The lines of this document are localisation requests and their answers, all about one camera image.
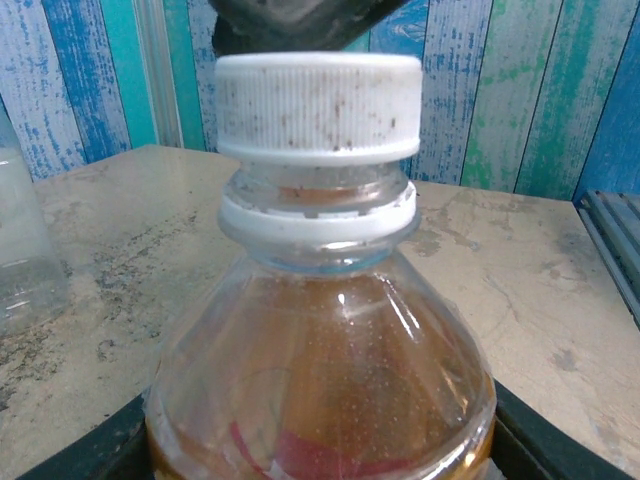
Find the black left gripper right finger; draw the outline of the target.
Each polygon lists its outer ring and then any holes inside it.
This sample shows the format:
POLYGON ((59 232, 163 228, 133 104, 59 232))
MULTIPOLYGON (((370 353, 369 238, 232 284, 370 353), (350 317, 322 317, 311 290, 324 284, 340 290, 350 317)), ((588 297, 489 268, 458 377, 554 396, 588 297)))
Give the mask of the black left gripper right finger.
POLYGON ((552 425, 500 382, 492 460, 507 480, 623 480, 623 471, 552 425))

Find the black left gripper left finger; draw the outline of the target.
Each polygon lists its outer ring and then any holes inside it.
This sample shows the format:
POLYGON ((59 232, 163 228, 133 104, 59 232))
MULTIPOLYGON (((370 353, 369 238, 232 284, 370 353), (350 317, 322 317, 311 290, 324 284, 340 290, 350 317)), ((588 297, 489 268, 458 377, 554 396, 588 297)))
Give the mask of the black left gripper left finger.
POLYGON ((16 480, 150 480, 143 398, 16 480))

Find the white cap with printed code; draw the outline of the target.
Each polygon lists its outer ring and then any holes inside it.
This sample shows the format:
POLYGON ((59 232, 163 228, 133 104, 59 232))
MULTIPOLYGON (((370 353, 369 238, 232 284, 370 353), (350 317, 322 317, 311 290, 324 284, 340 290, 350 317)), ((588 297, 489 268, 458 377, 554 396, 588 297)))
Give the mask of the white cap with printed code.
POLYGON ((214 84, 217 149, 239 161, 366 166, 419 150, 423 71, 413 56, 229 55, 214 84))

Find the orange tea bottle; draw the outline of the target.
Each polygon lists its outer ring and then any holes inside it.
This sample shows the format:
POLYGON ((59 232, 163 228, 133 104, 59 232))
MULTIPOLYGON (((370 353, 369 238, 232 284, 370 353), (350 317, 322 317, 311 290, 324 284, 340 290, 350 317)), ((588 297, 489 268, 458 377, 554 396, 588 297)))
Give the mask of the orange tea bottle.
POLYGON ((496 392, 467 324, 398 246, 396 163, 243 167, 243 247, 167 335, 146 400, 155 480, 486 480, 496 392))

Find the clear frosted plastic bottle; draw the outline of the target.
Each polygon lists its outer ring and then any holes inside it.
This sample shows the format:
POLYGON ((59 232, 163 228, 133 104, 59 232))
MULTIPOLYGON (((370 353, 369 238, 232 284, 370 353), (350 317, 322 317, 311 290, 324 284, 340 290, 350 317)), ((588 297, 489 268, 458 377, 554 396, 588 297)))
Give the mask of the clear frosted plastic bottle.
POLYGON ((8 114, 0 106, 0 338, 59 316, 68 281, 8 114))

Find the grey metal rack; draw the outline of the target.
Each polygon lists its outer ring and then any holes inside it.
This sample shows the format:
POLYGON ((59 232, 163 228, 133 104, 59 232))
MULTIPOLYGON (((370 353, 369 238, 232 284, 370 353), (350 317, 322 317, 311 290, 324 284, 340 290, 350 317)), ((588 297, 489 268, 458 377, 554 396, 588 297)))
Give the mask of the grey metal rack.
POLYGON ((640 195, 588 190, 577 212, 640 330, 640 195))

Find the aluminium corner post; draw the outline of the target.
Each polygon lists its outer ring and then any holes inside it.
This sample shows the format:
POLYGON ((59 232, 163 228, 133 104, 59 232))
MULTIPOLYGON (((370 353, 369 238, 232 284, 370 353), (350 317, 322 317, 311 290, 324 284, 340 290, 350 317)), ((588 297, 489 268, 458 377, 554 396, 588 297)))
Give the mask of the aluminium corner post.
POLYGON ((160 145, 181 148, 177 95, 163 0, 132 0, 150 108, 160 145))

